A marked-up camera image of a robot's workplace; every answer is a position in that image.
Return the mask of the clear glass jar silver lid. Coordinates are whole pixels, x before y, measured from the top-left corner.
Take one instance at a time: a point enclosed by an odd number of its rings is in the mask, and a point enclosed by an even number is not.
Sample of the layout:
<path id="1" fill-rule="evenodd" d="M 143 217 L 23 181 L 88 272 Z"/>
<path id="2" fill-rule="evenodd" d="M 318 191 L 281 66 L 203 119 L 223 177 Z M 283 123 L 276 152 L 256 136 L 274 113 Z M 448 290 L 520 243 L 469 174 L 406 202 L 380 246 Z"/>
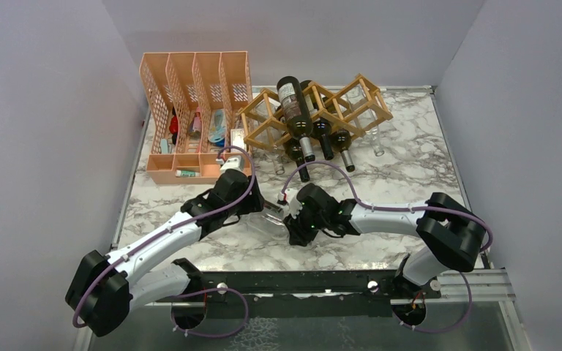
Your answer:
<path id="1" fill-rule="evenodd" d="M 284 218 L 285 212 L 281 205 L 265 200 L 262 211 L 247 216 L 247 225 L 275 240 L 287 240 L 289 232 L 283 223 Z"/>

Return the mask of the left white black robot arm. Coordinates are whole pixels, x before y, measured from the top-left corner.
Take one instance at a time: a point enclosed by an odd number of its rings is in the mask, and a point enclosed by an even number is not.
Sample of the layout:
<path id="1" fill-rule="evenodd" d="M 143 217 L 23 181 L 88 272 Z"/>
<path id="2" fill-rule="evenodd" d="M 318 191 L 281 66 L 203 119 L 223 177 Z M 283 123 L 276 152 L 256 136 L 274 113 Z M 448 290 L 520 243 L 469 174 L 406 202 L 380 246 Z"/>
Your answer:
<path id="1" fill-rule="evenodd" d="M 85 254 L 73 276 L 65 301 L 76 328 L 88 327 L 105 336 L 128 314 L 148 303 L 178 295 L 192 300 L 201 290 L 189 263 L 157 266 L 173 253 L 201 241 L 223 227 L 231 216 L 260 212 L 263 196 L 253 175 L 227 170 L 207 191 L 188 200 L 166 223 L 129 246 L 102 254 Z"/>

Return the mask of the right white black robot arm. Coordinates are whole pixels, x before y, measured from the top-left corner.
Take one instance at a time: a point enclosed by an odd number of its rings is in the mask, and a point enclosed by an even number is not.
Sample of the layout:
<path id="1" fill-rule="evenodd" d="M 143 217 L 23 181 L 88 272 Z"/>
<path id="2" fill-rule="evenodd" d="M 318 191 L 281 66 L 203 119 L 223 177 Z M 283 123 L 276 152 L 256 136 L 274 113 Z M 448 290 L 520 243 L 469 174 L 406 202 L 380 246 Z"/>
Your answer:
<path id="1" fill-rule="evenodd" d="M 393 278 L 394 291 L 409 298 L 445 271 L 471 272 L 489 242 L 484 222 L 450 196 L 435 192 L 406 207 L 364 205 L 355 198 L 338 201 L 315 184 L 277 196 L 284 210 L 289 243 L 310 244 L 318 233 L 332 238 L 368 233 L 409 235 L 425 247 L 408 254 Z"/>

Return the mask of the white wine bottle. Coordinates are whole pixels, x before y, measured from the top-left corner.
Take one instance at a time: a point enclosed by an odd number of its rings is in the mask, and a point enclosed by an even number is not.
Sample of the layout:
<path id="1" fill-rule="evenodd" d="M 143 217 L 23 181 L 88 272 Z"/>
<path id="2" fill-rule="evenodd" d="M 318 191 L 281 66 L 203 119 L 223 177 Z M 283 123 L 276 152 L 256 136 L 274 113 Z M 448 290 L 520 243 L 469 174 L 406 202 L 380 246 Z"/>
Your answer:
<path id="1" fill-rule="evenodd" d="M 290 75 L 278 80 L 277 95 L 280 99 L 289 135 L 299 142 L 305 161 L 315 161 L 310 140 L 313 122 L 299 80 Z"/>

